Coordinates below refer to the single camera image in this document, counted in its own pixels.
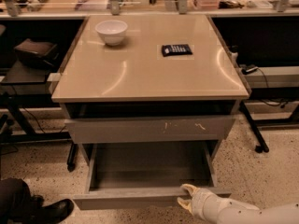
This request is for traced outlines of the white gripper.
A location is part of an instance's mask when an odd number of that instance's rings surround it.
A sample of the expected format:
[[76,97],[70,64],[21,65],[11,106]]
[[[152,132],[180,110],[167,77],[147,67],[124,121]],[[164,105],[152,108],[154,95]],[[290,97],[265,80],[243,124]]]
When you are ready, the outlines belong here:
[[180,186],[186,190],[191,199],[183,199],[178,197],[178,204],[195,217],[202,220],[216,220],[218,216],[218,196],[209,189],[200,189],[191,184],[183,184]]

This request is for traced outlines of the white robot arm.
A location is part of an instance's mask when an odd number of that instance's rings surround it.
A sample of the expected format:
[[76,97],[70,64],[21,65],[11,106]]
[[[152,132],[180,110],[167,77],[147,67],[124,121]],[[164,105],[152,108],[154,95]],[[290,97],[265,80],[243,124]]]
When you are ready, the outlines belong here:
[[209,224],[299,224],[299,203],[260,209],[191,184],[180,187],[189,193],[190,199],[178,197],[178,204]]

